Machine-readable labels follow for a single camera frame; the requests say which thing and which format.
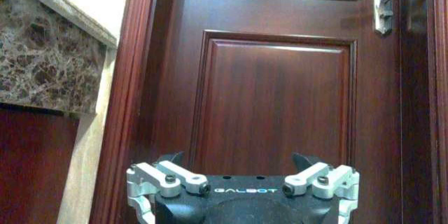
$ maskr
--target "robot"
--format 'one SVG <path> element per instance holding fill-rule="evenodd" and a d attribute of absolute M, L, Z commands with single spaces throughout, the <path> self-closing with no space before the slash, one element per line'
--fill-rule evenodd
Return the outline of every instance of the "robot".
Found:
<path fill-rule="evenodd" d="M 181 166 L 182 154 L 127 170 L 129 205 L 142 224 L 349 224 L 361 179 L 353 167 L 295 153 L 295 175 L 203 175 Z"/>

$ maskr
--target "beige wall trim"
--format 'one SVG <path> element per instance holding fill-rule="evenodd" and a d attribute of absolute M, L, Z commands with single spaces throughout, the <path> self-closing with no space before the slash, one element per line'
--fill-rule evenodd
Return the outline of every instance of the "beige wall trim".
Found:
<path fill-rule="evenodd" d="M 117 49 L 109 49 L 97 102 L 97 115 L 83 115 L 79 122 L 58 217 L 61 224 L 90 222 L 117 54 Z"/>

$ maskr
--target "raised door panel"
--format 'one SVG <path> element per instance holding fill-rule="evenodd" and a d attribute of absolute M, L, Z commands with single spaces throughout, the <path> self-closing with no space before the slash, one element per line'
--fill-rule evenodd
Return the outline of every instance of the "raised door panel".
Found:
<path fill-rule="evenodd" d="M 350 162 L 351 48 L 349 41 L 206 32 L 197 171 L 287 174 L 295 171 L 293 152 Z"/>

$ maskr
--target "wooden door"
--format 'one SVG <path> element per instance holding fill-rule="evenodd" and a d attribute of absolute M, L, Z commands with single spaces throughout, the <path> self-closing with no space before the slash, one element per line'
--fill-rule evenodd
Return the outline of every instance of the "wooden door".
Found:
<path fill-rule="evenodd" d="M 381 36 L 373 15 L 373 0 L 174 0 L 143 90 L 151 159 L 281 175 L 293 152 L 319 156 L 361 171 L 357 223 L 401 223 L 399 29 Z"/>

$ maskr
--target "galbot logo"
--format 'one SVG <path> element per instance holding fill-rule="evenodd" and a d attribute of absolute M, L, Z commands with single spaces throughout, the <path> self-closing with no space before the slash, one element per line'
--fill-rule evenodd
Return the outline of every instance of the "galbot logo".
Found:
<path fill-rule="evenodd" d="M 217 193 L 238 193 L 238 194 L 267 194 L 267 193 L 275 193 L 279 189 L 225 189 L 225 188 L 217 188 L 215 192 Z"/>

